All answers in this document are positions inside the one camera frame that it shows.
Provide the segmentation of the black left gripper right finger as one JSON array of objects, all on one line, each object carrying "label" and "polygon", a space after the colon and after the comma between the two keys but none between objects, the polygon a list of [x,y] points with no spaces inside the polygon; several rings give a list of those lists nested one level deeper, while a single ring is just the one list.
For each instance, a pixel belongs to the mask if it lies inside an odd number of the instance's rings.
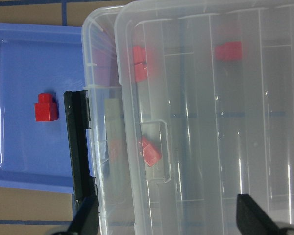
[{"label": "black left gripper right finger", "polygon": [[279,228],[249,194],[238,194],[236,225],[242,235],[277,235]]}]

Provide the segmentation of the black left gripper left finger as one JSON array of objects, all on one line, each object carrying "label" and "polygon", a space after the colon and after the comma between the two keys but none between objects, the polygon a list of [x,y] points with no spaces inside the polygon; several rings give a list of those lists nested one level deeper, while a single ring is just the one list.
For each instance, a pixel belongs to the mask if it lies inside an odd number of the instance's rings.
[{"label": "black left gripper left finger", "polygon": [[69,235],[96,235],[99,231],[98,200],[96,196],[86,197],[67,229]]}]

